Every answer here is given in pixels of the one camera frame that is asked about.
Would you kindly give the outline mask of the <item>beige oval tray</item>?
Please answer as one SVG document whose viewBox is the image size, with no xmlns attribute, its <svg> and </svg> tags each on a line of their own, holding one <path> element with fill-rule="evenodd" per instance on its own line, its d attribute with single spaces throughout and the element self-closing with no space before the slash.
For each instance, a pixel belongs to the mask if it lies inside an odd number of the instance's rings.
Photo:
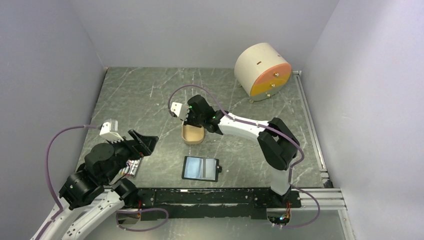
<svg viewBox="0 0 424 240">
<path fill-rule="evenodd" d="M 181 136 L 185 144 L 198 145 L 202 143 L 205 138 L 205 129 L 203 126 L 196 127 L 183 122 L 181 126 Z"/>
</svg>

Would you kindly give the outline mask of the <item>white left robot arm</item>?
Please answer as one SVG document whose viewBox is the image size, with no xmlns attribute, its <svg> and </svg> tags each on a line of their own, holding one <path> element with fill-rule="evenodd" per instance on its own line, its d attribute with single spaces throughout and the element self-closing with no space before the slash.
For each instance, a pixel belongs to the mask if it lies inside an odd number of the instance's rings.
<svg viewBox="0 0 424 240">
<path fill-rule="evenodd" d="M 115 131 L 100 131 L 106 141 L 90 150 L 58 193 L 50 191 L 55 205 L 34 240 L 79 240 L 120 209 L 143 205 L 142 193 L 134 183 L 127 178 L 112 180 L 129 160 L 150 156 L 159 137 L 141 135 L 134 129 L 128 134 L 130 140 Z"/>
</svg>

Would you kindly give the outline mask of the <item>cream round drawer cabinet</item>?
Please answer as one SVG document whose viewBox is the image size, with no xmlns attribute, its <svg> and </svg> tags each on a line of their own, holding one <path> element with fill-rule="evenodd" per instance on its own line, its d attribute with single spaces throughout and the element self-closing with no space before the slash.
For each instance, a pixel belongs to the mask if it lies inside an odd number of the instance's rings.
<svg viewBox="0 0 424 240">
<path fill-rule="evenodd" d="M 234 76 L 251 102 L 277 94 L 291 75 L 291 64 L 267 42 L 244 50 L 234 67 Z"/>
</svg>

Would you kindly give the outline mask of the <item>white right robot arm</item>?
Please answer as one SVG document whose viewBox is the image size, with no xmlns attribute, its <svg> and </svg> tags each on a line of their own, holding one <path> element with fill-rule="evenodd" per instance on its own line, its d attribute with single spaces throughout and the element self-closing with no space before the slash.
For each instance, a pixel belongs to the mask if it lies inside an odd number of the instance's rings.
<svg viewBox="0 0 424 240">
<path fill-rule="evenodd" d="M 203 127 L 209 133 L 231 135 L 258 143 L 271 167 L 270 202 L 282 207 L 289 200 L 290 163 L 297 157 L 299 141 L 286 124 L 274 117 L 270 121 L 254 121 L 228 111 L 214 110 L 205 98 L 195 95 L 188 100 L 184 122 Z"/>
</svg>

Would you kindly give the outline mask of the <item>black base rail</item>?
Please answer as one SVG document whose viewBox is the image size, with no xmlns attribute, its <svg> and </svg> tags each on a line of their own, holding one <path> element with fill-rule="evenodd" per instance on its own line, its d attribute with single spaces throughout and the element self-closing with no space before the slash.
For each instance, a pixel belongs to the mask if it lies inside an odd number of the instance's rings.
<svg viewBox="0 0 424 240">
<path fill-rule="evenodd" d="M 286 207 L 289 195 L 279 195 L 269 187 L 239 188 L 139 188 L 135 197 L 125 200 L 123 209 L 155 209 L 142 214 L 156 220 L 168 212 L 171 219 L 239 218 L 263 220 L 267 209 Z"/>
</svg>

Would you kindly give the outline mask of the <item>black leather card holder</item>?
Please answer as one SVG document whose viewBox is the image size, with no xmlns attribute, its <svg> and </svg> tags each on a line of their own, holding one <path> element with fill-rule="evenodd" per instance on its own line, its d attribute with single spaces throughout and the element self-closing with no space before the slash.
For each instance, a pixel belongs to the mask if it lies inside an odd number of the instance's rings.
<svg viewBox="0 0 424 240">
<path fill-rule="evenodd" d="M 223 168 L 217 158 L 185 156 L 181 178 L 204 182 L 217 182 Z"/>
</svg>

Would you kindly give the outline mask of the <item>rainbow striped card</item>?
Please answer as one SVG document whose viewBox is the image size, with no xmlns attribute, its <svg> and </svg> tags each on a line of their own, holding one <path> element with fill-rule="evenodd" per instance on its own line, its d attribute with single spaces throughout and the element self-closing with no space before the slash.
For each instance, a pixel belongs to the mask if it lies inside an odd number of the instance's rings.
<svg viewBox="0 0 424 240">
<path fill-rule="evenodd" d="M 137 160 L 128 160 L 126 162 L 126 167 L 122 168 L 119 171 L 121 176 L 126 176 L 130 178 L 135 178 L 138 172 L 139 167 L 142 164 L 142 159 Z"/>
</svg>

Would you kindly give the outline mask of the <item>aluminium side rail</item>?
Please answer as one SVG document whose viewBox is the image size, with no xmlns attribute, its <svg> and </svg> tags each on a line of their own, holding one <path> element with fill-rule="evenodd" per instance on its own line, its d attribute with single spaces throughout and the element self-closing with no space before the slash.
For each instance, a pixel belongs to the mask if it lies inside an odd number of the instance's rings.
<svg viewBox="0 0 424 240">
<path fill-rule="evenodd" d="M 302 107 L 303 107 L 303 111 L 304 111 L 304 115 L 307 119 L 307 125 L 308 125 L 308 129 L 309 129 L 309 134 L 311 136 L 312 139 L 312 145 L 313 145 L 313 149 L 314 149 L 314 153 L 317 159 L 317 164 L 318 164 L 318 169 L 319 169 L 319 174 L 320 174 L 320 178 L 321 178 L 321 182 L 324 188 L 333 188 L 333 182 L 331 181 L 324 157 L 323 157 L 323 153 L 322 153 L 322 149 L 320 146 L 320 142 L 317 136 L 317 132 L 316 132 L 316 128 L 314 126 L 314 122 L 312 119 L 312 115 L 309 109 L 309 105 L 308 105 L 308 101 L 307 101 L 307 97 L 303 88 L 303 84 L 301 81 L 301 75 L 302 75 L 302 71 L 301 70 L 295 70 L 293 71 L 293 79 L 296 83 L 299 95 L 301 97 L 301 102 L 302 102 Z"/>
</svg>

